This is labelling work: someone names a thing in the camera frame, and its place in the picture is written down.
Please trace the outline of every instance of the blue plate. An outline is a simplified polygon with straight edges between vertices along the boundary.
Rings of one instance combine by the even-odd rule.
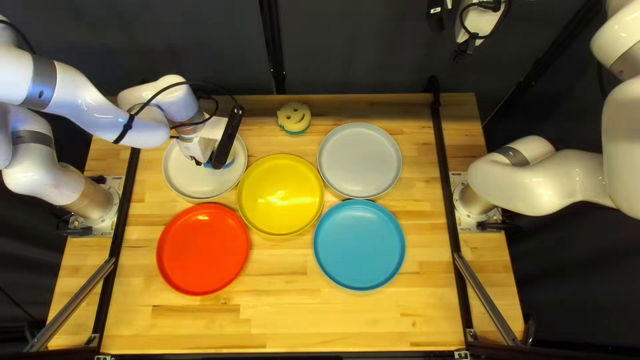
[[[404,261],[404,248],[396,218],[368,200],[347,200],[332,207],[314,233],[320,269],[349,290],[374,290],[391,281]]]

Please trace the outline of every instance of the sponge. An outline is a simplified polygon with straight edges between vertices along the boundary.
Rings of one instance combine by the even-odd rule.
[[[216,150],[218,150],[218,144],[216,144],[216,146],[213,149],[213,151],[216,151]],[[227,162],[220,168],[220,170],[230,167],[235,160],[236,160],[236,154],[234,152],[234,148],[232,147],[231,151],[229,152],[229,157],[227,158]],[[209,168],[211,170],[215,170],[213,166],[211,166],[211,163],[209,162],[203,163],[202,166],[204,166],[205,168]]]
[[[278,125],[287,133],[304,133],[311,125],[311,110],[300,102],[290,102],[277,111]]]

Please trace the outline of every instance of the yellow sponge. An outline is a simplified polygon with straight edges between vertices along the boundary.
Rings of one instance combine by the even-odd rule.
[[[290,102],[277,113],[278,125],[288,134],[302,134],[311,125],[311,110],[300,102]]]

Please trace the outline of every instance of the white plate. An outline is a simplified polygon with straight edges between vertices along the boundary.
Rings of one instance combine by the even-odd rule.
[[[209,200],[222,195],[234,188],[246,170],[246,147],[239,135],[234,142],[234,163],[220,170],[196,166],[184,157],[176,141],[164,151],[162,171],[167,185],[184,198]]]
[[[365,122],[352,122],[336,127],[323,139],[318,169],[336,192],[352,199],[370,199],[396,183],[402,156],[387,132]]]

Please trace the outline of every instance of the wood grain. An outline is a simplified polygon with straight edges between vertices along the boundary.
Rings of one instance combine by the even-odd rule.
[[[192,204],[164,183],[164,147],[142,150],[124,247],[102,350],[113,354],[168,352],[300,352],[447,350],[464,345],[438,163],[429,115],[431,97],[303,95],[238,97],[247,109],[240,135],[249,165],[289,153],[316,166],[323,136],[347,122],[382,127],[398,143],[403,171],[376,202],[400,221],[407,251],[400,274],[382,289],[354,293],[330,282],[312,250],[313,227],[272,239],[250,230],[252,250],[241,275],[223,291],[188,297],[170,289],[155,264],[163,226]],[[311,128],[298,136],[279,130],[275,110],[288,101],[311,107]],[[466,170],[485,152],[472,94],[442,97],[449,166]],[[128,148],[94,139],[87,174],[122,175]],[[216,202],[236,209],[235,189]],[[323,211],[344,198],[325,186]],[[516,333],[522,315],[504,236],[461,237],[463,253]],[[109,241],[69,239],[50,317],[99,266]],[[98,290],[51,342],[78,346],[91,332]],[[476,329],[497,336],[472,297]]]

